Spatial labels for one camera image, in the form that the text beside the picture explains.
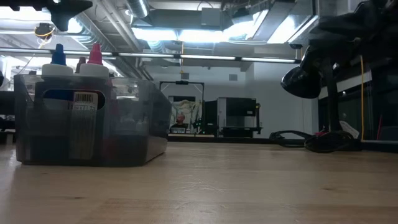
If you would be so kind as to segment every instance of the glue bottle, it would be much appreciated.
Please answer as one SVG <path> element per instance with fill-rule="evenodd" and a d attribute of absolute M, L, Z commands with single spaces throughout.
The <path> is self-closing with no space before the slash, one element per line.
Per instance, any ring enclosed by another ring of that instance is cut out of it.
<path fill-rule="evenodd" d="M 67 58 L 63 53 L 63 45 L 57 44 L 50 64 L 42 67 L 42 75 L 73 75 L 73 69 L 67 66 Z"/>
<path fill-rule="evenodd" d="M 109 78 L 109 69 L 102 64 L 100 44 L 94 44 L 87 63 L 80 65 L 80 74 L 87 77 Z"/>

